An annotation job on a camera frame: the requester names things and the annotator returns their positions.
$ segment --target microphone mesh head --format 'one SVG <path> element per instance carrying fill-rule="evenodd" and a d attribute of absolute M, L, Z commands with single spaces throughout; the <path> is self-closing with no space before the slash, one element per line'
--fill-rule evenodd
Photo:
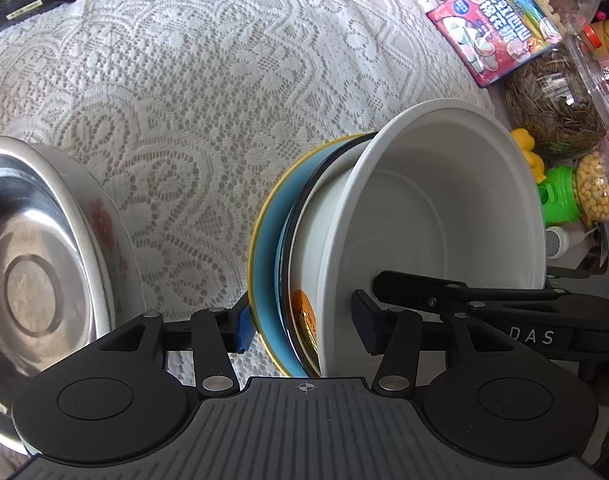
<path fill-rule="evenodd" d="M 552 258 L 559 251 L 559 236 L 555 231 L 546 231 L 546 257 Z"/>

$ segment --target green plastic cap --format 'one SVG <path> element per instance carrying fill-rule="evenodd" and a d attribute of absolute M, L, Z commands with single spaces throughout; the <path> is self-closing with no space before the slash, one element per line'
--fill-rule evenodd
<path fill-rule="evenodd" d="M 573 196 L 574 170 L 556 166 L 546 172 L 546 179 L 538 184 L 540 202 L 546 227 L 568 224 L 581 217 Z"/>

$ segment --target red cap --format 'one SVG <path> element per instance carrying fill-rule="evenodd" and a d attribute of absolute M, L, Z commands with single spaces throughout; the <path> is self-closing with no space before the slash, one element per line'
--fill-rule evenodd
<path fill-rule="evenodd" d="M 600 48 L 602 46 L 600 37 L 595 33 L 591 25 L 587 25 L 585 28 L 583 28 L 582 32 L 585 34 L 587 40 L 591 42 L 594 48 Z"/>

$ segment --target white enamel bowl with red flower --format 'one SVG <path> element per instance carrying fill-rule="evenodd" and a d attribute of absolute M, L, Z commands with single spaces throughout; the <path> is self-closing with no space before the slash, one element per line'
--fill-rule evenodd
<path fill-rule="evenodd" d="M 134 252 L 102 186 L 65 152 L 0 137 L 0 442 L 27 379 L 142 314 Z"/>

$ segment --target white lace tablecloth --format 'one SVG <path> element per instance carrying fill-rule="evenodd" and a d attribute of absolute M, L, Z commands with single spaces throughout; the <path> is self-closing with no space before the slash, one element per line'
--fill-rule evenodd
<path fill-rule="evenodd" d="M 77 0 L 0 33 L 0 135 L 59 146 L 107 189 L 150 309 L 246 289 L 257 212 L 313 146 L 437 97 L 492 109 L 431 0 Z M 246 380 L 277 374 L 257 341 Z M 186 360 L 174 372 L 190 381 Z"/>

